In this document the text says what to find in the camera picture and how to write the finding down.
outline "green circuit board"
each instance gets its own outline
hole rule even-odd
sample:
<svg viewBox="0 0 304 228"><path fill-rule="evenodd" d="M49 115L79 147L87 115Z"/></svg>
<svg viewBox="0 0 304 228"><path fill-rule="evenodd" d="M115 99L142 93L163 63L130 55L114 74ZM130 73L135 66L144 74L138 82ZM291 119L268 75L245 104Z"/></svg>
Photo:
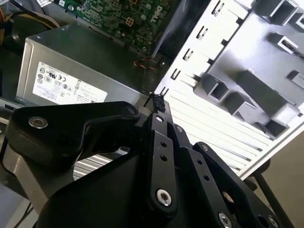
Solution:
<svg viewBox="0 0 304 228"><path fill-rule="evenodd" d="M173 0L55 0L107 34L149 54Z"/></svg>

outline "electronic component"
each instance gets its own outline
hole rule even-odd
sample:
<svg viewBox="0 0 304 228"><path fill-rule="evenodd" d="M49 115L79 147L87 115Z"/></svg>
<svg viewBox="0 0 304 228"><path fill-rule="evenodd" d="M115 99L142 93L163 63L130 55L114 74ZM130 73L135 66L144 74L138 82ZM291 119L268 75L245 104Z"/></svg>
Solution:
<svg viewBox="0 0 304 228"><path fill-rule="evenodd" d="M62 28L27 38L16 98L19 103L136 104L139 97L145 97L143 76L133 67L136 53L81 25Z"/></svg>
<svg viewBox="0 0 304 228"><path fill-rule="evenodd" d="M133 25L133 22L134 22L134 20L132 19L132 18L127 18L127 20L126 20L126 24L129 26L129 27L131 27L132 25Z"/></svg>
<svg viewBox="0 0 304 228"><path fill-rule="evenodd" d="M159 35L160 26L172 3L178 1L54 0L56 4L125 44L139 51L145 48L146 54L153 52L153 43Z"/></svg>

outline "robotic arm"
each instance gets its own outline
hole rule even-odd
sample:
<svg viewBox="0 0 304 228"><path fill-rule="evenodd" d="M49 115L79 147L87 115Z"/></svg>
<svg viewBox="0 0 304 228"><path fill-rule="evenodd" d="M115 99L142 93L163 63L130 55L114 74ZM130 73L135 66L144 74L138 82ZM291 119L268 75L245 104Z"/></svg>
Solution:
<svg viewBox="0 0 304 228"><path fill-rule="evenodd" d="M28 197L38 228L283 228L207 144L190 144L161 96L150 103L152 111L126 102L16 110L1 182ZM76 161L121 146L127 155L73 180Z"/></svg>

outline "power supply label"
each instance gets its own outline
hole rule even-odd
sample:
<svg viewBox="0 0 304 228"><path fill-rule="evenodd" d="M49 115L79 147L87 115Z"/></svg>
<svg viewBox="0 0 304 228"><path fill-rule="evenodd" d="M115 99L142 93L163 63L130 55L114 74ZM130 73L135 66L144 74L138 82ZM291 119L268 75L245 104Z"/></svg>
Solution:
<svg viewBox="0 0 304 228"><path fill-rule="evenodd" d="M58 105L100 103L107 92L39 62L33 94Z"/></svg>

